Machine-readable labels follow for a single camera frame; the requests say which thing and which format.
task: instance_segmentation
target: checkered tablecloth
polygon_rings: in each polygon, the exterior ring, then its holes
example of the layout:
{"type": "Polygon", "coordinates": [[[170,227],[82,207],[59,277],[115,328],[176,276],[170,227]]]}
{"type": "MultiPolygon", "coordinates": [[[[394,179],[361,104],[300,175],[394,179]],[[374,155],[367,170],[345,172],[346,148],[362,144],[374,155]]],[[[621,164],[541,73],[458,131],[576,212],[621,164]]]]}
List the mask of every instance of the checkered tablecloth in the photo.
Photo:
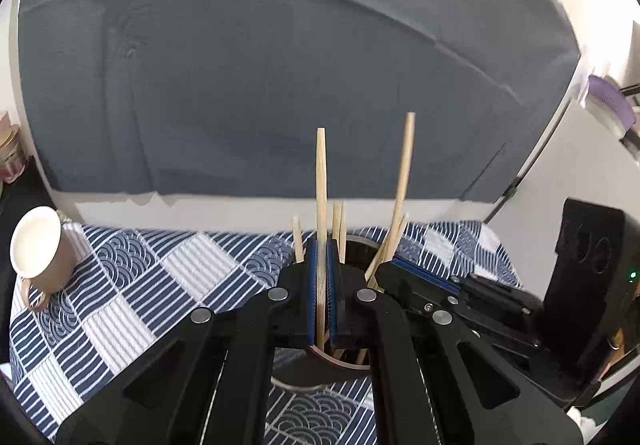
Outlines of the checkered tablecloth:
{"type": "MultiPolygon", "coordinates": [[[[79,223],[63,229],[78,260],[69,284],[33,314],[20,299],[18,281],[10,323],[15,396],[52,441],[69,414],[193,308],[242,306],[275,284],[292,252],[290,232],[121,230],[79,223]]],[[[353,233],[381,242],[386,230],[353,233]]],[[[520,284],[497,236],[481,222],[410,223],[398,253],[439,277],[473,272],[520,284]]],[[[32,302],[36,297],[32,289],[32,302]]],[[[375,442],[369,378],[312,395],[272,387],[265,444],[375,442]]]]}

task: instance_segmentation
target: beige mug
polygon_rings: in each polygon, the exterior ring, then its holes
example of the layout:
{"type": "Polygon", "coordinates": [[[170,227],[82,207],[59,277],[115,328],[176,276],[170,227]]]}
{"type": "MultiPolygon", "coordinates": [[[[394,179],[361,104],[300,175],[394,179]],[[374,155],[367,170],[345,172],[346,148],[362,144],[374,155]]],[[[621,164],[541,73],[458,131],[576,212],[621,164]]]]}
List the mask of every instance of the beige mug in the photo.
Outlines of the beige mug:
{"type": "Polygon", "coordinates": [[[30,210],[18,222],[9,253],[22,280],[22,301],[34,312],[43,310],[51,295],[65,287],[76,266],[76,255],[58,213],[46,206],[30,210]],[[42,293],[35,305],[29,301],[31,286],[42,293]]]}

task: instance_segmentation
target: silver screw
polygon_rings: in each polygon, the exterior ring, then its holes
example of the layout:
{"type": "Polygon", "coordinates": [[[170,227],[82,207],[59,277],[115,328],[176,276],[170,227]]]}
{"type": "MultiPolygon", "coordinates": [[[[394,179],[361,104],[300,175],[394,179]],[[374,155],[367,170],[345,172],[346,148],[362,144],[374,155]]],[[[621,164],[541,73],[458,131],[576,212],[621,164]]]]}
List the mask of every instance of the silver screw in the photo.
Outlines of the silver screw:
{"type": "Polygon", "coordinates": [[[372,302],[376,300],[376,297],[378,296],[378,294],[376,294],[376,292],[374,292],[372,289],[363,288],[361,290],[358,290],[358,292],[356,293],[356,296],[362,302],[372,302]]]}
{"type": "Polygon", "coordinates": [[[196,308],[191,312],[191,322],[204,324],[211,319],[211,312],[207,308],[196,308]]]}
{"type": "Polygon", "coordinates": [[[432,315],[433,321],[436,324],[440,324],[440,326],[446,326],[447,324],[451,324],[453,317],[448,311],[438,310],[432,315]]]}
{"type": "Polygon", "coordinates": [[[289,297],[289,292],[284,288],[271,288],[267,294],[271,300],[285,300],[289,297]]]}

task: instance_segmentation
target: purple object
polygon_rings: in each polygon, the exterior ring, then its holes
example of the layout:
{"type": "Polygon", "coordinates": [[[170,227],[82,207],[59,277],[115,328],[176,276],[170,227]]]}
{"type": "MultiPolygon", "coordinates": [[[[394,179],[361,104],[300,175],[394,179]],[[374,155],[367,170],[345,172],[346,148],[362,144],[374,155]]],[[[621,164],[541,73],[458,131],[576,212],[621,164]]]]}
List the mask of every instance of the purple object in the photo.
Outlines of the purple object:
{"type": "Polygon", "coordinates": [[[589,75],[589,95],[606,104],[618,117],[626,132],[636,123],[636,115],[631,104],[612,83],[596,77],[596,75],[589,75]]]}

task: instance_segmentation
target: gray fabric backdrop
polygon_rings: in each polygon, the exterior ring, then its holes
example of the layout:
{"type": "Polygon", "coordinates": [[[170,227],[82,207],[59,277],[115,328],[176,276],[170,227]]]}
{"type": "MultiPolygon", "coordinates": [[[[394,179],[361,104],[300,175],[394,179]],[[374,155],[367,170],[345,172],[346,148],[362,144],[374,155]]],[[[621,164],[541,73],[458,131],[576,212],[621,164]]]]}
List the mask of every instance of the gray fabric backdrop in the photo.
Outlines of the gray fabric backdrop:
{"type": "Polygon", "coordinates": [[[22,0],[24,102],[52,186],[493,201],[578,60],[556,0],[22,0]]]}

